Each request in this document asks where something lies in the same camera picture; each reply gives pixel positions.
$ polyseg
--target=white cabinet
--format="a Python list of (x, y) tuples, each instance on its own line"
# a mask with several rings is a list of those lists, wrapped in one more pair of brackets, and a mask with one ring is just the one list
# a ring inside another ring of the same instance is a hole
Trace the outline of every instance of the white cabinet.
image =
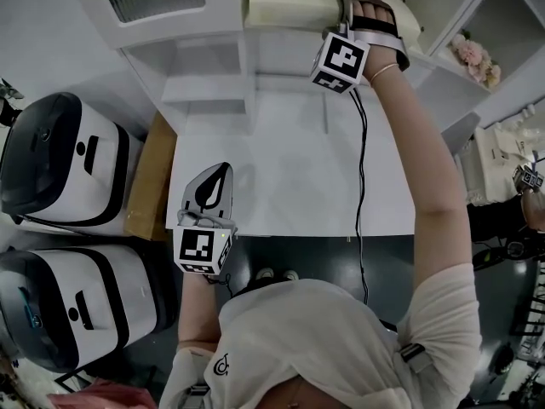
[(113, 49), (243, 29), (244, 0), (79, 0)]

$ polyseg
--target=white shirt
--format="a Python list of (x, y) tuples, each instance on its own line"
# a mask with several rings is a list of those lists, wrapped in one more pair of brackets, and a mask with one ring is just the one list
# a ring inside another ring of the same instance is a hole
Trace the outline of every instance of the white shirt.
[[(182, 349), (159, 409), (178, 407), (203, 380), (207, 408), (253, 409), (275, 385), (296, 376), (351, 408), (456, 407), (479, 360), (479, 304), (473, 265), (425, 280), (399, 334), (343, 289), (312, 279), (248, 292), (220, 313), (214, 354)], [(421, 344), (432, 365), (416, 374), (399, 351)]]

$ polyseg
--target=dark floor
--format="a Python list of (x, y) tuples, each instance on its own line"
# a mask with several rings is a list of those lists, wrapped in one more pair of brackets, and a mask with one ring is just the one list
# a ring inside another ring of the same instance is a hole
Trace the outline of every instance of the dark floor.
[[(369, 306), (382, 320), (398, 322), (409, 305), (412, 252), (412, 236), (364, 239)], [(271, 267), (279, 274), (285, 269), (294, 269), (301, 278), (327, 280), (363, 299), (356, 239), (347, 242), (347, 239), (339, 238), (240, 237), (229, 254), (222, 277), (231, 274), (230, 286), (237, 292), (245, 287), (252, 274), (264, 267)], [(180, 292), (181, 272), (177, 268), (173, 270)], [(490, 384), (493, 376), (488, 371), (489, 364), (494, 353), (507, 340), (518, 343), (509, 339), (509, 327), (515, 305), (533, 291), (536, 264), (505, 261), (476, 274), (483, 350), (472, 397), (488, 401), (496, 399), (503, 385), (501, 378)], [(228, 291), (218, 286), (217, 292), (218, 302), (222, 305), (229, 299)], [(173, 325), (167, 331), (145, 337), (124, 350), (129, 363), (140, 376), (145, 377), (152, 366), (157, 367), (152, 386), (155, 398), (160, 396), (171, 368), (176, 332), (176, 325)]]

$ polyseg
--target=white wall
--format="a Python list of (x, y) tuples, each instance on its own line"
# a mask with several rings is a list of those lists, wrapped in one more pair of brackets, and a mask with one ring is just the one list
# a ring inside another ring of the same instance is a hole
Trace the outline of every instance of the white wall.
[(483, 127), (545, 97), (545, 48), (476, 108)]
[(0, 77), (31, 101), (70, 91), (136, 136), (155, 113), (78, 0), (0, 0)]

